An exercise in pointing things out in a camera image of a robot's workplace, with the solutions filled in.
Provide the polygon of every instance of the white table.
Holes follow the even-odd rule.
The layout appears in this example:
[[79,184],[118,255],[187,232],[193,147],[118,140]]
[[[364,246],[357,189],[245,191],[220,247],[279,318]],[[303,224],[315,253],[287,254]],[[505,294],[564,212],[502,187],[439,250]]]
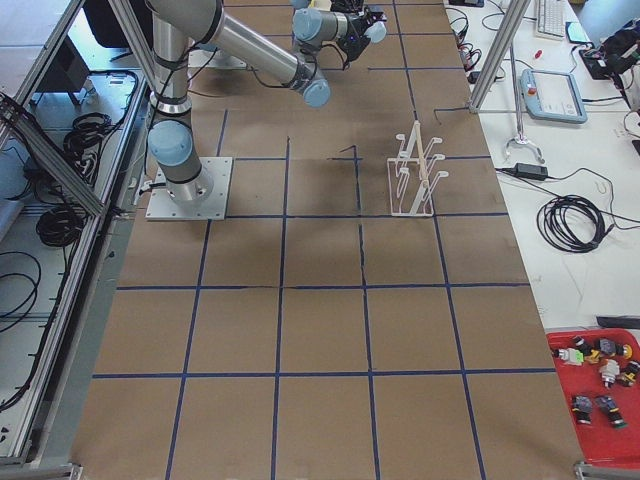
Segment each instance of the white table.
[[[527,17],[535,17],[534,1],[531,1],[529,8],[527,9]],[[477,70],[481,70],[484,66],[484,60],[489,53],[491,42],[493,41],[496,32],[493,32],[482,25],[482,19],[492,13],[498,13],[498,8],[490,2],[485,3],[484,8],[461,8],[469,18],[469,33],[466,41],[471,42],[475,48],[482,50],[483,56],[480,62],[476,66]],[[565,5],[565,19],[566,21],[578,21],[571,6],[566,3]],[[449,18],[454,19],[460,16],[459,13],[449,10]],[[498,28],[501,21],[500,16],[494,16],[486,20],[486,25]],[[459,30],[464,25],[464,21],[458,21],[454,24],[454,27]],[[559,72],[570,72],[573,69],[573,76],[576,79],[578,89],[580,90],[582,98],[597,99],[597,98],[609,98],[620,96],[620,93],[613,86],[613,82],[608,80],[593,80],[589,75],[589,72],[584,66],[582,59],[580,59],[578,51],[573,52],[573,57],[577,63],[572,60],[571,50],[575,45],[569,43],[565,38],[563,41],[550,40],[546,38],[540,38],[533,35],[535,28],[535,22],[523,19],[522,24],[514,38],[513,47],[516,53],[516,58],[528,63],[537,70],[551,70]],[[542,50],[540,58],[536,59],[534,56],[536,52]],[[513,100],[513,90],[511,84],[511,68],[508,61],[505,61],[502,65],[504,69],[505,79],[503,81],[496,82],[491,88],[491,94],[487,96],[484,104],[482,105],[483,111],[514,111],[515,105]],[[525,65],[517,64],[518,73],[527,68]],[[602,112],[602,111],[628,111],[628,107],[623,100],[614,102],[603,102],[599,105],[586,105],[588,112]]]
[[[486,55],[495,32],[484,28],[481,20],[498,9],[489,2],[484,8],[456,8],[469,17],[466,41],[481,48]],[[460,16],[452,10],[448,14],[451,20]],[[532,5],[527,16],[535,16]],[[568,3],[565,17],[567,21],[577,21]],[[492,17],[486,23],[497,27],[499,22],[500,17]],[[463,21],[454,24],[457,30],[462,25]],[[535,37],[534,25],[533,21],[523,20],[514,39],[517,58],[536,69],[571,70],[573,45],[566,39],[560,42]],[[538,50],[543,53],[535,59]],[[591,79],[577,51],[575,57],[578,65],[573,74],[583,98],[619,95],[612,82]],[[493,84],[482,105],[483,113],[479,115],[496,168],[509,167],[516,162],[535,163],[529,150],[520,149],[512,150],[511,158],[506,162],[504,146],[516,134],[516,119],[512,113],[515,104],[509,64],[505,62],[503,67],[506,78]],[[583,125],[538,121],[525,114],[525,133],[542,148],[550,175],[562,177],[580,167],[590,168],[613,182],[614,212],[640,218],[640,156],[631,145],[633,137],[622,126],[628,107],[622,101],[603,103],[605,106],[587,106],[589,119]],[[635,122],[631,118],[628,122],[631,128],[637,123],[637,117],[633,117]],[[596,325],[596,315],[640,315],[640,230],[614,230],[596,251],[586,255],[562,253],[549,246],[536,227],[538,209],[551,197],[518,180],[499,177],[546,329],[592,327]],[[561,182],[547,181],[542,186],[559,194],[582,195],[600,208],[608,209],[609,189],[605,182],[589,173],[580,173]]]

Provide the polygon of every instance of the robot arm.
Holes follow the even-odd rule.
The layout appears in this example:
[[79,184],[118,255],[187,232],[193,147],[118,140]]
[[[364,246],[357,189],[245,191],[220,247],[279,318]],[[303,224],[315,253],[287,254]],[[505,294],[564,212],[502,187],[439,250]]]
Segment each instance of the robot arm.
[[302,94],[308,105],[321,107],[331,96],[315,60],[322,42],[335,40],[350,61],[386,33],[384,14],[362,5],[357,12],[346,13],[303,9],[296,13],[298,40],[290,53],[227,15],[222,0],[145,1],[154,12],[155,85],[148,147],[164,173],[169,195],[182,204],[205,201],[215,181],[203,168],[193,142],[185,58],[189,38],[270,73],[283,86]]
[[320,107],[329,100],[329,84],[317,76],[315,66],[309,66],[227,15],[221,0],[147,0],[147,3],[160,19],[199,44],[213,44],[270,73],[283,86],[302,94],[309,105]]
[[369,43],[378,43],[387,34],[384,13],[368,6],[358,11],[337,8],[332,11],[301,8],[293,16],[296,49],[312,54],[322,48],[325,41],[335,41],[346,54],[343,67],[357,60]]

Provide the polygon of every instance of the black cable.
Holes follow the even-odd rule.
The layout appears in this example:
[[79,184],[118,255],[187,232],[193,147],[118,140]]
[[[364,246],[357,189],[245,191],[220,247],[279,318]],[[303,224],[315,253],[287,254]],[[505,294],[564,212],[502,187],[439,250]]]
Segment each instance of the black cable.
[[36,266],[37,274],[35,279],[33,278],[33,276],[27,275],[26,273],[22,273],[22,272],[11,272],[11,273],[5,273],[3,275],[0,275],[0,280],[4,280],[7,278],[23,278],[27,280],[29,283],[31,283],[31,287],[32,287],[31,290],[29,291],[29,294],[24,298],[24,300],[22,300],[22,302],[20,302],[16,307],[12,308],[11,310],[0,314],[0,319],[9,318],[15,313],[17,313],[22,307],[27,305],[27,303],[29,303],[26,310],[18,314],[17,319],[15,321],[10,323],[6,327],[0,328],[0,333],[6,332],[7,330],[10,330],[11,328],[15,327],[18,323],[24,320],[27,315],[29,315],[29,313],[33,309],[33,306],[36,303],[36,300],[38,299],[38,287],[40,286],[40,280],[42,279],[42,265],[40,264],[40,262],[36,257],[34,257],[29,253],[17,251],[17,250],[0,253],[0,257],[7,256],[7,255],[22,255],[22,256],[28,257],[34,262]]
[[322,47],[320,47],[320,50],[322,50],[323,48],[331,48],[338,54],[338,56],[340,57],[340,62],[342,64],[342,70],[346,70],[347,68],[349,68],[349,62],[342,55],[342,52],[340,51],[340,49],[336,47],[333,43],[327,43],[326,45],[323,45]]
[[253,76],[256,77],[256,80],[258,81],[258,83],[260,85],[262,85],[265,88],[287,88],[284,85],[269,85],[268,83],[264,82],[259,76],[258,76],[258,71],[253,68],[253,67],[249,67],[249,69],[251,70],[251,73],[253,73]]
[[485,17],[482,17],[482,21],[481,21],[481,22],[482,22],[482,26],[483,26],[484,28],[486,28],[487,30],[491,30],[492,32],[497,32],[498,30],[500,30],[500,28],[499,28],[499,27],[498,27],[498,28],[490,27],[489,25],[487,25],[487,24],[485,23],[485,21],[486,21],[487,19],[491,18],[491,17],[503,17],[503,16],[504,16],[504,13],[491,13],[491,14],[489,14],[489,15],[486,15]]
[[[73,166],[85,182],[95,185],[100,168],[102,143],[116,129],[111,117],[104,113],[93,112],[77,117],[73,121],[72,130],[65,135],[63,149],[67,161]],[[86,154],[85,151],[98,147],[97,153]]]
[[20,153],[20,150],[18,150],[16,147],[9,147],[9,148],[5,148],[3,150],[0,150],[0,152],[2,152],[2,153],[8,153],[8,152],[11,152],[11,151],[16,152],[16,155],[20,159],[20,162],[22,162],[23,166],[25,166],[27,164],[27,161],[24,158],[22,158],[22,154]]
[[[466,13],[464,13],[462,10],[458,9],[458,8],[453,8],[453,7],[445,7],[445,10],[451,10],[454,11],[456,13],[459,13],[460,15],[462,15],[461,17],[458,18],[454,18],[453,20],[451,20],[449,22],[449,26],[451,27],[451,29],[453,30],[453,33],[456,36],[457,42],[458,42],[458,46],[460,46],[460,44],[462,42],[464,42],[466,36],[467,36],[467,32],[469,31],[469,17],[467,16]],[[453,24],[456,22],[459,22],[461,20],[464,20],[465,24],[464,27],[462,27],[460,29],[460,31],[456,32],[455,29],[453,28]]]
[[523,64],[524,66],[526,66],[527,68],[531,69],[531,70],[535,70],[531,65],[529,65],[527,62],[525,62],[524,60],[520,60],[519,58],[516,58],[516,62]]
[[[498,168],[496,169],[496,171],[508,175],[512,178],[516,178],[517,180],[520,180],[521,182],[524,182],[527,185],[554,197],[547,204],[543,205],[538,211],[537,224],[538,230],[540,231],[540,234],[545,239],[545,241],[547,241],[550,245],[554,246],[558,250],[574,253],[590,252],[598,248],[602,240],[604,240],[604,238],[614,228],[622,231],[635,230],[637,228],[640,228],[640,220],[624,217],[622,215],[613,213],[613,202],[615,200],[613,182],[604,175],[601,175],[589,168],[579,168],[564,177],[548,178],[555,181],[567,180],[568,178],[571,178],[582,171],[589,172],[597,176],[598,178],[601,178],[609,184],[609,189],[611,192],[609,198],[609,211],[602,210],[596,207],[590,200],[579,195],[558,195],[557,193],[541,187],[540,185],[536,185],[535,183],[530,182],[525,178],[514,175],[513,172],[508,171],[507,169]],[[580,240],[580,238],[573,232],[573,230],[571,230],[571,227],[566,221],[567,214],[570,212],[577,213],[592,222],[594,226],[594,235],[590,241],[584,242]],[[606,227],[605,225],[604,216],[611,217],[612,219],[613,223],[609,225],[609,227]],[[618,220],[637,223],[638,225],[633,227],[623,227],[618,224]]]
[[467,70],[467,71],[473,70],[475,68],[475,66],[478,64],[478,62],[480,61],[481,58],[482,58],[482,50],[480,50],[479,48],[471,50],[469,52],[469,61],[471,63],[469,64],[469,67],[468,67],[469,70]]
[[494,2],[493,0],[487,0],[487,1],[488,1],[489,3],[493,3],[493,4],[498,8],[498,10],[500,10],[500,13],[502,13],[502,14],[504,15],[504,9],[503,9],[500,5],[498,5],[498,4],[497,4],[496,2]]
[[624,98],[621,96],[617,96],[617,97],[608,97],[608,98],[595,98],[595,99],[583,98],[582,99],[584,103],[606,102],[607,100],[624,100]]
[[211,53],[211,57],[209,57],[209,60],[207,60],[204,65],[202,65],[200,68],[198,68],[198,70],[196,70],[196,73],[194,73],[193,75],[191,75],[188,79],[187,79],[187,84],[190,84],[191,81],[196,78],[198,75],[200,75],[200,73],[202,73],[202,71],[207,68],[209,66],[209,64],[213,61],[213,57],[215,57],[216,53],[218,53],[218,48],[214,48],[213,52]]
[[45,212],[36,224],[40,241],[49,247],[67,247],[76,242],[84,228],[83,219],[71,205],[60,205]]
[[72,248],[69,258],[67,258],[66,251],[65,251],[65,271],[62,275],[62,280],[60,281],[60,286],[58,287],[58,292],[56,294],[56,298],[54,300],[51,313],[49,314],[49,317],[47,318],[47,322],[45,323],[42,329],[42,336],[40,337],[40,343],[38,344],[38,349],[33,355],[31,355],[33,357],[33,363],[31,364],[31,370],[29,371],[27,379],[22,384],[22,386],[16,388],[16,392],[9,399],[4,400],[2,403],[0,403],[0,413],[17,405],[18,402],[20,402],[20,400],[22,399],[22,397],[24,397],[24,395],[31,388],[31,382],[33,382],[33,379],[36,376],[36,372],[38,371],[38,367],[40,366],[40,360],[42,358],[42,354],[44,353],[44,349],[47,344],[47,339],[49,338],[49,332],[51,331],[51,326],[53,325],[53,322],[58,316],[58,310],[60,308],[60,303],[62,301],[62,293],[64,292],[64,287],[66,286],[67,279],[69,278],[69,274],[71,272],[70,263],[73,257],[75,256],[76,248],[77,248],[77,243]]
[[[569,214],[578,214],[593,224],[591,240],[583,241],[576,235],[567,221]],[[551,199],[538,210],[537,224],[540,235],[549,245],[567,253],[592,252],[614,228],[614,224],[606,226],[598,207],[579,195]]]

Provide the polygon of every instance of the red tray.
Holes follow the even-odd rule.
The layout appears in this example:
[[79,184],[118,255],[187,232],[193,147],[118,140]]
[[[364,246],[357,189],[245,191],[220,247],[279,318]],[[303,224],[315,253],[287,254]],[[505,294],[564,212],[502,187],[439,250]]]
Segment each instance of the red tray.
[[[574,348],[572,338],[581,336],[593,344],[596,339],[609,338],[621,344],[631,345],[634,360],[640,360],[640,347],[633,335],[622,329],[580,330],[575,332],[557,332],[547,335],[551,348]],[[628,360],[614,357],[620,368]],[[615,384],[610,389],[604,387],[598,369],[600,364],[584,363],[581,367],[565,365],[560,359],[554,359],[556,371],[560,377],[565,400],[571,410],[574,395],[588,396],[594,403],[591,413],[591,425],[577,424],[573,412],[573,425],[578,435],[585,460],[595,466],[611,468],[640,468],[640,381],[633,387]],[[614,429],[609,420],[595,404],[595,397],[611,395],[620,408],[627,427]]]

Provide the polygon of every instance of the keyboard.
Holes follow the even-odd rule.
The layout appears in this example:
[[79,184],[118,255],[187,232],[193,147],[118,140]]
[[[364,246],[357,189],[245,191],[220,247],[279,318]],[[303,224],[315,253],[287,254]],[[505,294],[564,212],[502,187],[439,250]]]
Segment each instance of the keyboard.
[[565,0],[536,0],[536,36],[554,40],[564,38],[564,2]]

